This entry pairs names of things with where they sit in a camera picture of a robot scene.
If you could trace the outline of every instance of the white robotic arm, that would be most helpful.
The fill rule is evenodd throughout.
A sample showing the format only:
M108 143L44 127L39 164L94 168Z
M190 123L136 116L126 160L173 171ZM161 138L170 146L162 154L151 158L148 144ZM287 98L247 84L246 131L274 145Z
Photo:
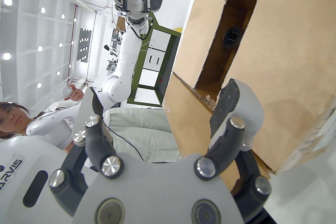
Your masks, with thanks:
M148 13L159 10L162 0L115 0L116 8L126 13L126 32L123 35L115 71L102 84L102 92L97 96L103 110L109 110L118 102L126 100L131 93L132 76L143 44L141 34L149 33ZM67 98L72 89L64 87L62 97ZM65 149L72 141L71 128L65 119L75 122L80 104L68 109L48 112L31 122L27 127L27 135L39 135L48 143Z

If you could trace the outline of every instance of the torn cardboard flap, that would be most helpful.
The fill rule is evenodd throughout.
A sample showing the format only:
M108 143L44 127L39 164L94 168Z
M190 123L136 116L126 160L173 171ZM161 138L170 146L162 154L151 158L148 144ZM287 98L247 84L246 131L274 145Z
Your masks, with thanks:
M194 0L173 71L195 87L227 0Z

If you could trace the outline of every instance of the ceiling light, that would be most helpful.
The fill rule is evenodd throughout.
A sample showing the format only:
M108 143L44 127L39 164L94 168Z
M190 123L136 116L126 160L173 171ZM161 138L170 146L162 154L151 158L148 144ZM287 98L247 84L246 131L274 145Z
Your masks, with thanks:
M3 3L7 6L11 6L12 5L12 0L3 0Z
M4 59L4 60L9 60L11 57L12 57L12 56L11 56L10 53L5 53L5 54L3 54L3 59Z

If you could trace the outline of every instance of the woman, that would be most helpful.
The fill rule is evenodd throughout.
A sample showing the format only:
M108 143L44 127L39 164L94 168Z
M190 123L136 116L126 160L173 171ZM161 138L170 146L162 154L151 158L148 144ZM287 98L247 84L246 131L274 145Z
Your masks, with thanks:
M72 106L83 98L84 93L70 85L73 93L65 101L55 102L46 111L54 111ZM174 162L181 158L175 139L163 110L140 108L110 109L107 122L113 137L113 145L118 153L126 152L146 162ZM0 138L8 139L26 135L29 111L18 104L0 102Z

